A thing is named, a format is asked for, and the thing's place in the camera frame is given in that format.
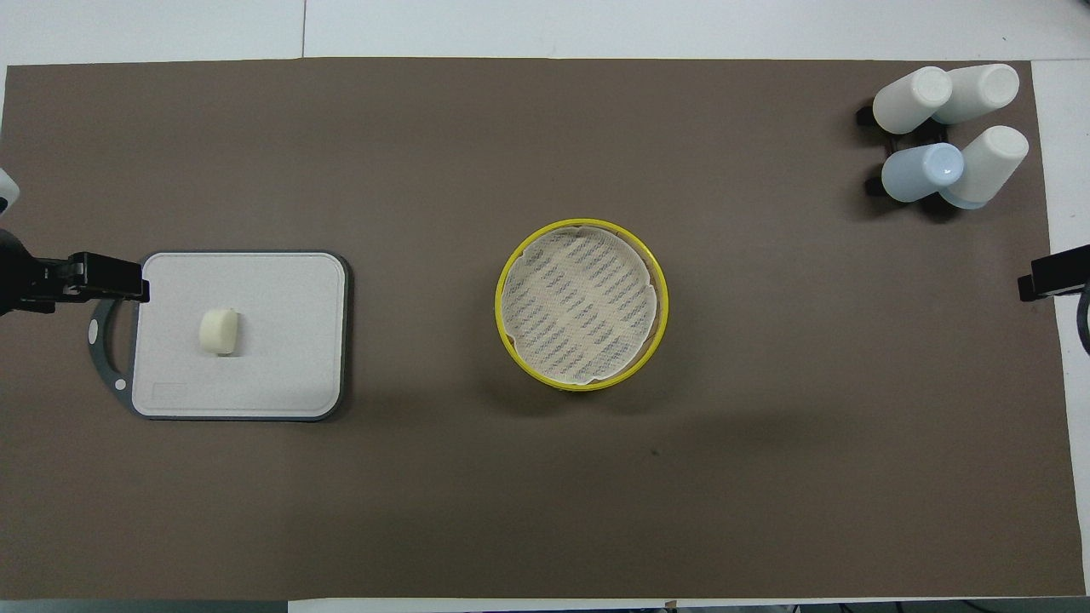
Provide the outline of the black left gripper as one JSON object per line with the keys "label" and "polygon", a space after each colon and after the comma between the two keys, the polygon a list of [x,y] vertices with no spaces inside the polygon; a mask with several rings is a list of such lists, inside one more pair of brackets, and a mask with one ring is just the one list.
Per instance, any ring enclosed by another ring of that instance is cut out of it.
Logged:
{"label": "black left gripper", "polygon": [[[94,283],[83,286],[83,280]],[[0,317],[15,311],[51,314],[59,303],[84,299],[147,303],[152,284],[141,278],[136,261],[90,252],[37,259],[15,235],[0,229]]]}

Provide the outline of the cream steamed bun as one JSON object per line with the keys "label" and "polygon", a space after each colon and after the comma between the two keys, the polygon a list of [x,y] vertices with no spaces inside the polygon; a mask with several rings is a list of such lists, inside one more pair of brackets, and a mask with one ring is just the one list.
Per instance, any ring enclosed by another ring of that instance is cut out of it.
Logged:
{"label": "cream steamed bun", "polygon": [[202,352],[216,356],[234,353],[240,329],[240,314],[233,309],[210,309],[201,318],[198,342]]}

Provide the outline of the white plastic cup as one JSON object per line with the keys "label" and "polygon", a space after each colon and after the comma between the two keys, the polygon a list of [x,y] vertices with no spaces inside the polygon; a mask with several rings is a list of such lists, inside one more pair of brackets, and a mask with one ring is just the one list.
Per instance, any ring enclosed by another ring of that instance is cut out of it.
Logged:
{"label": "white plastic cup", "polygon": [[942,67],[919,67],[877,92],[872,112],[881,129],[906,135],[950,100],[953,81]]}
{"label": "white plastic cup", "polygon": [[961,151],[961,178],[954,185],[938,190],[938,197],[958,209],[981,209],[1012,179],[1029,151],[1029,141],[1018,129],[1005,125],[985,129]]}
{"label": "white plastic cup", "polygon": [[953,125],[1006,107],[1020,89],[1020,76],[1009,65],[958,67],[946,72],[950,98],[938,107],[931,120]]}

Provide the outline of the light blue plastic cup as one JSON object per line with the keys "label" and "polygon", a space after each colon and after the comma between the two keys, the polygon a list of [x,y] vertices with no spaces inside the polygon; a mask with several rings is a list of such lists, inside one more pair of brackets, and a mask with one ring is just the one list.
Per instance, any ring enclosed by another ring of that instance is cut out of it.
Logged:
{"label": "light blue plastic cup", "polygon": [[894,152],[883,163],[879,180],[889,199],[909,204],[953,187],[965,167],[961,151],[938,142]]}

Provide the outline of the white cutting board grey rim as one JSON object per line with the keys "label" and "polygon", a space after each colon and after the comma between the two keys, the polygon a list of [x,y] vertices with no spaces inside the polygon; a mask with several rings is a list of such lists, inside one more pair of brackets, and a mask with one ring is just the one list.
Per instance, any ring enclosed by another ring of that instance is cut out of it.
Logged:
{"label": "white cutting board grey rim", "polygon": [[[152,299],[134,315],[131,369],[106,349],[119,304],[87,326],[92,364],[134,414],[169,421],[319,421],[347,390],[349,264],[328,251],[160,251],[143,263]],[[201,318],[240,314],[234,353],[202,352]]]}

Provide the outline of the black cup rack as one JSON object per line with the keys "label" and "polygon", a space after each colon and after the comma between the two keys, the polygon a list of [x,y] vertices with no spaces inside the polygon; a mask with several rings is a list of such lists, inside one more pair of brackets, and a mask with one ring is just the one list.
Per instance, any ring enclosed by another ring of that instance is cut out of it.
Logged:
{"label": "black cup rack", "polygon": [[[919,127],[916,127],[906,135],[895,135],[881,128],[875,119],[873,107],[870,104],[861,106],[855,112],[855,124],[864,132],[865,140],[874,145],[882,144],[884,160],[887,160],[897,152],[907,151],[918,145],[935,145],[938,143],[949,144],[949,128],[937,121],[927,118]],[[868,217],[882,218],[895,212],[912,209],[918,212],[927,221],[931,224],[949,224],[961,217],[962,212],[942,199],[938,193],[929,194],[923,199],[916,199],[910,203],[903,203],[891,199],[882,187],[881,181],[882,163],[873,166],[862,182],[862,193],[864,205],[863,211]]]}

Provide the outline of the brown table mat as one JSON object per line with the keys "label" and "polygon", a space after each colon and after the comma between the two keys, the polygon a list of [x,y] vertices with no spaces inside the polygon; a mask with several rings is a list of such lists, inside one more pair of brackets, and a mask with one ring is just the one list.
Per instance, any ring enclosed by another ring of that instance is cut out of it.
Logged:
{"label": "brown table mat", "polygon": [[[329,249],[349,385],[317,423],[118,402],[87,304],[0,317],[0,599],[1070,596],[1082,546],[1031,67],[983,209],[867,199],[875,61],[11,67],[0,226],[34,255]],[[665,271],[664,341],[568,393],[493,295],[592,217]]]}

